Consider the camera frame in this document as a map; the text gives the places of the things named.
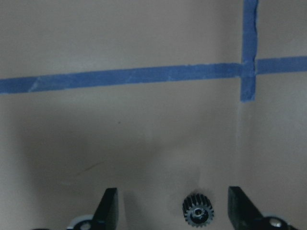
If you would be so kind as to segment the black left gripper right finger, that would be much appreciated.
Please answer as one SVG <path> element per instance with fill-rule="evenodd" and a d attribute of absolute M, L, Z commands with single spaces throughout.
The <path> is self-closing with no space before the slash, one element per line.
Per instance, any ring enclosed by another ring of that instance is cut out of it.
<path fill-rule="evenodd" d="M 270 230 L 271 226 L 239 186 L 228 188 L 228 217 L 235 230 Z"/>

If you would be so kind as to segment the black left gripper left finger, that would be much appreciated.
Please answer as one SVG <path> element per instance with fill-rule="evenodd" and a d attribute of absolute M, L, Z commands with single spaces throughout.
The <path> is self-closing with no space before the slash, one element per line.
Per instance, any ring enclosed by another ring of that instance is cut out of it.
<path fill-rule="evenodd" d="M 107 188 L 93 215 L 92 230 L 115 230 L 118 224 L 118 190 Z"/>

